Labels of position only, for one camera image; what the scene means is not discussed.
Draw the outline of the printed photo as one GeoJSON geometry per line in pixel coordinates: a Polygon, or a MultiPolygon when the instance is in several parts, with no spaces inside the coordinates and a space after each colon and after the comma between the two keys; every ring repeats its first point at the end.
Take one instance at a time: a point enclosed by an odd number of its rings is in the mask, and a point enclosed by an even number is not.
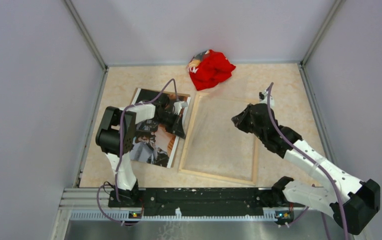
{"type": "MultiPolygon", "coordinates": [[[[163,94],[168,94],[177,100],[190,102],[188,95],[176,95],[173,92],[163,94]]],[[[187,108],[183,112],[183,122],[186,112],[187,108]]],[[[130,158],[132,161],[170,168],[179,139],[181,138],[168,133],[165,127],[155,120],[155,116],[152,119],[141,121],[136,125],[130,158]]]]}

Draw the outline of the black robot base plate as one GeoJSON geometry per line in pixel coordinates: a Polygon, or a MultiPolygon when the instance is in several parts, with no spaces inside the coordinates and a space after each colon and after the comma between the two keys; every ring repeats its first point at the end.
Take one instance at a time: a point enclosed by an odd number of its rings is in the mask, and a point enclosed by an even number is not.
{"type": "Polygon", "coordinates": [[[262,216],[265,208],[289,209],[277,191],[258,187],[139,188],[132,192],[111,191],[110,208],[139,208],[144,216],[173,216],[179,209],[184,217],[262,216]]]}

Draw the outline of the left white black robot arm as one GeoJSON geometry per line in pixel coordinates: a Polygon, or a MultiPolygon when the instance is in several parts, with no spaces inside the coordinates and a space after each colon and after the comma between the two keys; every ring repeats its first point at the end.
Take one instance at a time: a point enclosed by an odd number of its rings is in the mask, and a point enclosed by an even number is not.
{"type": "Polygon", "coordinates": [[[98,127],[95,142],[110,162],[114,174],[114,199],[132,207],[139,201],[138,180],[131,165],[137,151],[139,127],[147,121],[165,127],[169,134],[185,139],[183,112],[188,101],[158,93],[152,100],[118,108],[108,106],[98,127]]]}

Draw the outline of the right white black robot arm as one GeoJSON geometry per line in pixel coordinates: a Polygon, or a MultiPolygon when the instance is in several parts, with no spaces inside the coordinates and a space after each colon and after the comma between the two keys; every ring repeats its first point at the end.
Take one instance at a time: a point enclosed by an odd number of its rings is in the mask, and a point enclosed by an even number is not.
{"type": "Polygon", "coordinates": [[[267,150],[320,183],[320,187],[314,187],[283,177],[277,181],[280,187],[272,192],[276,205],[292,202],[318,210],[352,235],[359,235],[379,212],[381,187],[376,181],[363,181],[334,165],[292,128],[279,125],[267,104],[250,103],[231,121],[239,130],[256,136],[267,150]]]}

